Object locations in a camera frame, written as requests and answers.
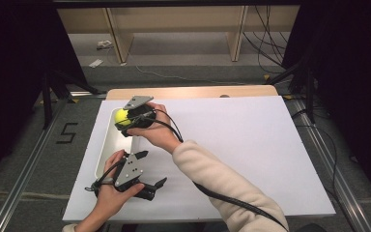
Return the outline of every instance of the white sleeve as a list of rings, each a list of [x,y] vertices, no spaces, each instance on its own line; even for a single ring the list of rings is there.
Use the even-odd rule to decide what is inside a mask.
[[[74,227],[75,226],[76,226],[76,224],[65,225],[62,229],[62,232],[74,232]]]
[[[173,152],[173,161],[193,182],[211,191],[239,199],[272,215],[288,229],[280,207],[242,175],[223,163],[212,153],[188,140]],[[210,198],[231,232],[286,231],[269,218],[256,215],[244,208]]]

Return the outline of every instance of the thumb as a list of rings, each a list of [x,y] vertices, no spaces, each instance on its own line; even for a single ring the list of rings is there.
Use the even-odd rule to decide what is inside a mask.
[[[133,197],[135,194],[141,191],[141,189],[144,188],[144,184],[139,183],[136,184],[129,189],[127,189],[125,192],[123,192],[123,196],[125,198],[125,201],[129,200],[131,197]]]

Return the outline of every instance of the person's left hand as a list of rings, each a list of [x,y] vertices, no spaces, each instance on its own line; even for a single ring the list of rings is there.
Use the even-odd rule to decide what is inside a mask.
[[[114,163],[118,162],[123,155],[124,150],[115,152],[105,163],[104,172],[110,168]],[[113,169],[107,177],[113,178],[116,168]],[[116,215],[123,205],[131,197],[137,194],[141,189],[144,188],[143,184],[136,184],[124,192],[119,192],[114,189],[113,185],[101,185],[98,195],[98,202],[96,203],[94,210],[101,211],[107,218]]]
[[[104,172],[108,170],[114,163],[118,162],[123,155],[124,150],[115,152],[105,163]],[[113,177],[116,169],[113,169],[107,177]],[[124,192],[119,192],[114,189],[114,185],[101,185],[96,206],[89,216],[84,218],[79,224],[74,227],[75,232],[80,231],[96,231],[98,230],[110,217],[116,215],[123,207],[123,205],[141,189],[144,184],[136,184]]]

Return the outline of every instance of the printed number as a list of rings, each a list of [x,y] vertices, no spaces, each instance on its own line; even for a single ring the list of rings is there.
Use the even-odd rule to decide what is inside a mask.
[[[71,138],[68,141],[57,141],[56,144],[67,144],[67,143],[72,143],[74,137],[76,136],[75,132],[66,132],[66,128],[68,126],[76,126],[77,123],[66,123],[65,126],[63,127],[61,135],[70,135]]]

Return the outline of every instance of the wrist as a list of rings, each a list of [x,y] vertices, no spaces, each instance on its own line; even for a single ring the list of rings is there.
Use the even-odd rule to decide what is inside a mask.
[[[176,150],[176,148],[180,146],[180,144],[182,143],[179,140],[173,139],[167,142],[166,145],[163,147],[163,149],[167,151],[168,153],[173,154],[174,150]]]
[[[106,223],[108,217],[95,209],[74,227],[74,232],[97,231]]]

